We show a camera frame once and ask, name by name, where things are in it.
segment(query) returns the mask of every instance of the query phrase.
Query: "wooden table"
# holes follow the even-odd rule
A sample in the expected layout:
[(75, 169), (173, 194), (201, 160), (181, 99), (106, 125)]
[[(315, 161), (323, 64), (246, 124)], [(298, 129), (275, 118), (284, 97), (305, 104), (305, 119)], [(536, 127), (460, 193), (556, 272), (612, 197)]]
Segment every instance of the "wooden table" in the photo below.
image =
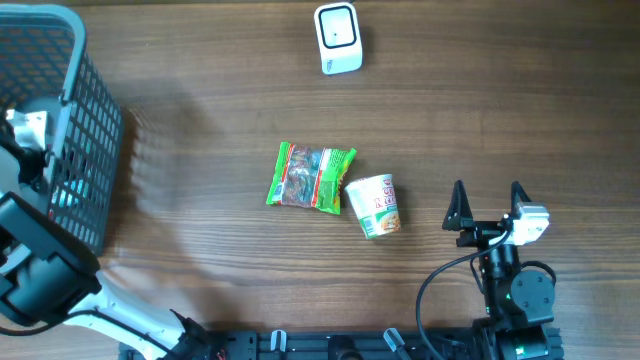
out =
[[(477, 219), (519, 180), (552, 224), (521, 259), (558, 273), (568, 359), (640, 348), (640, 8), (581, 1), (357, 3), (361, 70), (322, 75), (318, 3), (78, 7), (127, 119), (103, 269), (216, 329), (415, 328), (419, 284), (470, 252), (441, 230), (464, 179)], [(268, 207), (280, 141), (355, 147), (346, 181), (392, 173), (403, 232)], [(469, 326), (467, 266), (441, 275), (427, 326)], [(1, 359), (114, 359), (59, 328)]]

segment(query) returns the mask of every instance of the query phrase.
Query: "basket mesh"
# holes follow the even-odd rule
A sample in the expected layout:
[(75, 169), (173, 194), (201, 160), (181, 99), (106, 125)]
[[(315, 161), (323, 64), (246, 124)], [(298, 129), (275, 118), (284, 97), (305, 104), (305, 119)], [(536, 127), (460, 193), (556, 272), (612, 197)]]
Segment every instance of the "basket mesh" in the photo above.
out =
[[(64, 138), (61, 146), (47, 143), (61, 151), (55, 153), (45, 196), (49, 217), (99, 255), (124, 124), (86, 51), (79, 63), (70, 64), (74, 41), (71, 27), (52, 16), (0, 22), (0, 110), (4, 116), (34, 98), (58, 97), (68, 72), (76, 73), (70, 111), (53, 115), (62, 126), (52, 128), (66, 132), (57, 137)], [(47, 138), (53, 142), (57, 135)]]

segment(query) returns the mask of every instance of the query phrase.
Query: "black mounting rail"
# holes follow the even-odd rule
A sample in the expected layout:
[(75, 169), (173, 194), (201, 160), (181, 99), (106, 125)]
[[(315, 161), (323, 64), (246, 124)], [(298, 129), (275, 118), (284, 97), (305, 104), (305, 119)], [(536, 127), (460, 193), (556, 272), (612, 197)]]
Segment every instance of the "black mounting rail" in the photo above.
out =
[[(551, 345), (548, 356), (539, 360), (564, 359), (560, 330), (544, 328)], [(417, 332), (400, 332), (405, 350), (412, 360), (431, 360), (431, 354)], [(445, 328), (429, 330), (429, 337), (448, 360), (484, 359), (480, 341), (473, 328)], [(397, 360), (391, 352), (382, 331), (372, 332), (315, 332), (288, 333), (285, 352), (270, 350), (271, 333), (252, 331), (210, 332), (212, 346), (208, 354), (193, 360), (219, 360), (216, 354), (224, 349), (224, 360), (352, 360), (354, 356), (341, 356), (345, 350), (355, 350), (364, 360)], [(340, 348), (351, 344), (352, 349)], [(120, 344), (119, 360), (144, 360), (144, 357), (128, 345)]]

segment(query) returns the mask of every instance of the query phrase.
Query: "green snack bag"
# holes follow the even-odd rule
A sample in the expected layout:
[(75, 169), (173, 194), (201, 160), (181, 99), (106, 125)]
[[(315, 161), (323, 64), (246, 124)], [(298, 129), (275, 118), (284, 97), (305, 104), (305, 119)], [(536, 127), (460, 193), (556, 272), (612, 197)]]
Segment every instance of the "green snack bag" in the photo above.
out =
[(280, 144), (268, 205), (314, 207), (340, 215), (340, 185), (356, 156), (350, 151)]

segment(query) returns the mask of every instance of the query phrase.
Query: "gray plastic basket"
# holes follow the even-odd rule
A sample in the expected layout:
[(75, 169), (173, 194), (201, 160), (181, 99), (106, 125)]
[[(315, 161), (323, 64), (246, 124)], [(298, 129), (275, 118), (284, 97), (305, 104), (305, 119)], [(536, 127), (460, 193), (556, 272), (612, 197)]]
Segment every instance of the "gray plastic basket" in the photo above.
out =
[(124, 124), (85, 48), (70, 9), (0, 5), (0, 114), (49, 117), (53, 156), (30, 202), (100, 255)]

